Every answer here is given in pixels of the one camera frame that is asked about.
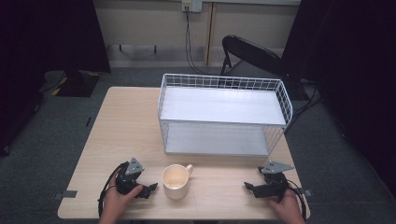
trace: black backdrop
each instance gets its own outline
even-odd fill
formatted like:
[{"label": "black backdrop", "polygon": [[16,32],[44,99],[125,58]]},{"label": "black backdrop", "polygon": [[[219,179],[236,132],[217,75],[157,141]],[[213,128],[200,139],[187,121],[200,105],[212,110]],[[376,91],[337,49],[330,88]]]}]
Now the black backdrop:
[{"label": "black backdrop", "polygon": [[318,83],[346,138],[396,196],[396,3],[302,0],[282,60]]},{"label": "black backdrop", "polygon": [[33,110],[46,72],[110,73],[92,0],[1,1],[0,44],[0,149]]}]

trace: white wire basket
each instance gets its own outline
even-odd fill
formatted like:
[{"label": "white wire basket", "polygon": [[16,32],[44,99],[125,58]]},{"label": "white wire basket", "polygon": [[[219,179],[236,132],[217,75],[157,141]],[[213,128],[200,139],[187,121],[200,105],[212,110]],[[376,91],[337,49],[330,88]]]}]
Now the white wire basket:
[{"label": "white wire basket", "polygon": [[158,117],[165,153],[266,157],[292,106],[280,79],[164,74]]}]

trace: black cable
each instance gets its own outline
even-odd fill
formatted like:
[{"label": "black cable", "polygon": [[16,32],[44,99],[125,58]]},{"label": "black cable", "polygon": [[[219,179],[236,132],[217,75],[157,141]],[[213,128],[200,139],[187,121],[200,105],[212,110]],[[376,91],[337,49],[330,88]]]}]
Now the black cable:
[{"label": "black cable", "polygon": [[192,56],[191,56],[191,36],[190,36],[190,9],[189,7],[184,7],[186,13],[186,20],[187,20],[187,30],[186,30],[186,56],[187,56],[187,63],[189,64],[190,68],[197,74],[200,75],[213,75],[216,74],[209,74],[205,71],[200,70],[198,67],[195,66]]},{"label": "black cable", "polygon": [[291,122],[290,122],[289,126],[286,128],[286,130],[284,131],[284,134],[286,134],[286,133],[289,131],[289,129],[291,128],[291,126],[294,124],[294,122],[295,122],[295,121],[296,121],[296,120],[297,120],[297,119],[298,119],[309,107],[311,107],[311,106],[317,104],[318,102],[320,102],[321,97],[319,97],[315,102],[312,103],[312,101],[313,101],[314,98],[315,98],[315,95],[316,95],[317,91],[318,91],[318,85],[315,86],[314,91],[313,91],[313,93],[312,93],[312,96],[309,98],[308,102],[307,102],[305,105],[303,105],[303,106],[301,106],[300,108],[298,108],[298,109],[295,110],[296,112],[293,113],[293,117],[291,118]]},{"label": "black cable", "polygon": [[107,182],[105,183],[105,186],[103,187],[102,192],[100,193],[100,197],[98,199],[98,213],[99,213],[99,217],[102,215],[103,212],[103,201],[105,199],[106,193],[109,189],[114,188],[116,186],[111,186],[111,187],[107,187],[108,183],[110,183],[111,178],[113,178],[113,176],[116,174],[116,172],[124,166],[128,166],[129,162],[126,161],[125,163],[120,164],[119,166],[117,166],[117,168],[113,171],[113,173],[111,173],[111,175],[108,177]]},{"label": "black cable", "polygon": [[304,221],[306,221],[306,205],[305,205],[305,200],[304,200],[304,197],[303,197],[303,193],[301,192],[300,188],[294,182],[292,182],[291,180],[288,180],[288,181],[291,184],[293,184],[298,190],[298,192],[297,192],[296,189],[293,189],[293,188],[289,187],[289,189],[291,189],[299,197],[300,203],[301,203],[301,213],[302,213]]},{"label": "black cable", "polygon": [[[303,193],[300,191],[300,188],[298,188],[298,186],[294,182],[292,182],[291,180],[288,180],[288,181],[290,183],[292,183],[298,190],[297,191],[296,189],[294,189],[294,188],[292,188],[290,186],[287,186],[287,188],[290,189],[291,191],[293,191],[297,195],[297,197],[299,198],[300,203],[301,203],[301,216],[303,217],[303,220],[306,221],[306,205],[305,205],[305,200],[304,200],[304,198],[302,196]],[[271,180],[271,182],[272,183],[276,183],[276,184],[278,184],[280,186],[284,186],[283,184],[281,184],[281,183],[279,183],[279,182],[277,182],[275,180]]]}]

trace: white mug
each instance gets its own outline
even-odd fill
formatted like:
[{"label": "white mug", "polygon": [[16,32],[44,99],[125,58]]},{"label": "white mug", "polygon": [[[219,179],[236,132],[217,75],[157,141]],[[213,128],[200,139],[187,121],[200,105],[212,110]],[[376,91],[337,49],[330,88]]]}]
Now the white mug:
[{"label": "white mug", "polygon": [[163,171],[163,189],[166,196],[173,200],[179,200],[189,192],[189,178],[193,166],[190,164],[184,167],[173,164]]}]

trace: human hand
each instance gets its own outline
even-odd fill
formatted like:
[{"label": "human hand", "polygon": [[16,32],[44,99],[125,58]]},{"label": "human hand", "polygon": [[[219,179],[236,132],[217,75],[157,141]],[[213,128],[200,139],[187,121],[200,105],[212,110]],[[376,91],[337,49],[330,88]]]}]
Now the human hand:
[{"label": "human hand", "polygon": [[138,185],[128,194],[123,195],[117,191],[115,186],[116,176],[113,175],[109,182],[109,189],[106,192],[103,213],[100,216],[99,224],[116,223],[128,206],[128,203],[143,189],[142,185]]},{"label": "human hand", "polygon": [[275,198],[265,198],[271,207],[274,208],[277,215],[287,224],[302,224],[305,223],[301,211],[300,205],[297,202],[296,194],[291,190],[287,189],[283,195],[283,199],[280,203]]}]

